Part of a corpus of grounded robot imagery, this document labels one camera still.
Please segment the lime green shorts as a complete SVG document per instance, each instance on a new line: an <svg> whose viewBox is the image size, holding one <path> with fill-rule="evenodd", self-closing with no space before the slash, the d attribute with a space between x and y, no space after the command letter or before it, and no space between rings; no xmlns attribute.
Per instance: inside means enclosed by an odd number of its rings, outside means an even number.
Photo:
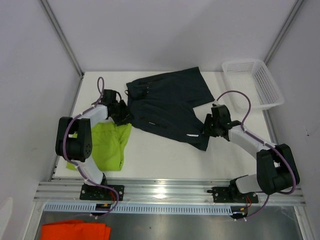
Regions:
<svg viewBox="0 0 320 240"><path fill-rule="evenodd" d="M112 121L98 123L91 129L91 156L99 170L105 172L122 169L131 129L130 123L117 126Z"/></svg>

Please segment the dark navy shorts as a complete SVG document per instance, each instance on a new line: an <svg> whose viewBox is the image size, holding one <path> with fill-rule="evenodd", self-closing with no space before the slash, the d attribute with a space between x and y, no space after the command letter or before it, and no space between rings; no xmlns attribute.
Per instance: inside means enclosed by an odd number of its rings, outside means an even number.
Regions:
<svg viewBox="0 0 320 240"><path fill-rule="evenodd" d="M198 67L139 78L126 87L133 127L207 150L209 137L194 108L214 97Z"/></svg>

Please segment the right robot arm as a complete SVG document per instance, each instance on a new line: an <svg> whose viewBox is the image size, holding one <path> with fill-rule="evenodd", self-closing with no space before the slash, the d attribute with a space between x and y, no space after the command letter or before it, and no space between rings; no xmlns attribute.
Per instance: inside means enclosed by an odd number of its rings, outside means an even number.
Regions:
<svg viewBox="0 0 320 240"><path fill-rule="evenodd" d="M204 122L203 133L213 138L224 138L256 160L256 173L230 181L228 196L239 202L247 193L258 192L291 194L300 183L300 176L291 148L287 144L265 141L247 130L238 120L231 120L225 105L213 104Z"/></svg>

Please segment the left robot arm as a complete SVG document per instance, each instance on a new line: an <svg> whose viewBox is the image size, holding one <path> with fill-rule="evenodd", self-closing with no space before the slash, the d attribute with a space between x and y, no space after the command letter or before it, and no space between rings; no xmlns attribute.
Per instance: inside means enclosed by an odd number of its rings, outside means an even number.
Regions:
<svg viewBox="0 0 320 240"><path fill-rule="evenodd" d="M121 94L104 89L100 97L88 109L74 117L63 116L58 121L55 152L75 167L91 187L91 194L97 200L108 196L105 174L98 168L92 157L92 128L104 120L111 120L115 126L128 126L132 114Z"/></svg>

